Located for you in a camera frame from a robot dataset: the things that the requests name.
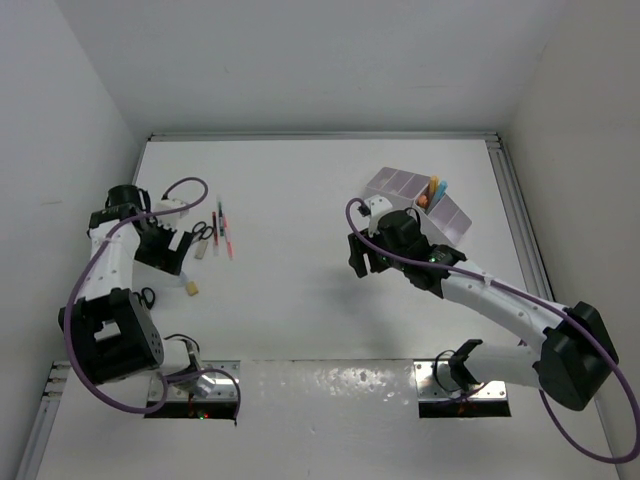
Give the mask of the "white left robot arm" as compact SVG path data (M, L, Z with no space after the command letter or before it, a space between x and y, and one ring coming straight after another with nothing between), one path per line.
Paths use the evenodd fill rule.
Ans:
M180 216L172 214L167 221L135 220L106 236L120 221L150 211L147 191L119 185L108 191L105 206L90 217L92 252L105 250L82 281L70 326L76 360L93 385L156 369L165 360L150 308L134 290L134 266L177 278L194 235L178 230Z

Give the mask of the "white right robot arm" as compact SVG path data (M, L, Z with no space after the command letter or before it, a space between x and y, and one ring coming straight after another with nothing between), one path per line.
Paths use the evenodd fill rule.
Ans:
M494 380L537 388L560 405L583 410L618 363L599 312L545 301L490 277L460 251L430 242L408 210L358 205L367 228L348 236L358 277L400 271L416 288L465 306L519 338L516 347L469 339L434 375L451 392Z

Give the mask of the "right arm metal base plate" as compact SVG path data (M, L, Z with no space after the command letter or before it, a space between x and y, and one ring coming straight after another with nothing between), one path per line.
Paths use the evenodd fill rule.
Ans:
M451 377L445 359L415 360L413 372L418 400L422 402L442 403L462 400L480 402L508 399L506 386L500 381L472 384L468 390L463 390Z

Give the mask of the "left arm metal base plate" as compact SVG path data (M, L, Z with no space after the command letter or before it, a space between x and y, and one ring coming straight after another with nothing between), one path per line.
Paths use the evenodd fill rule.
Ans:
M235 402L238 399L241 364L238 360L204 360L195 369L168 375L167 400L186 402Z

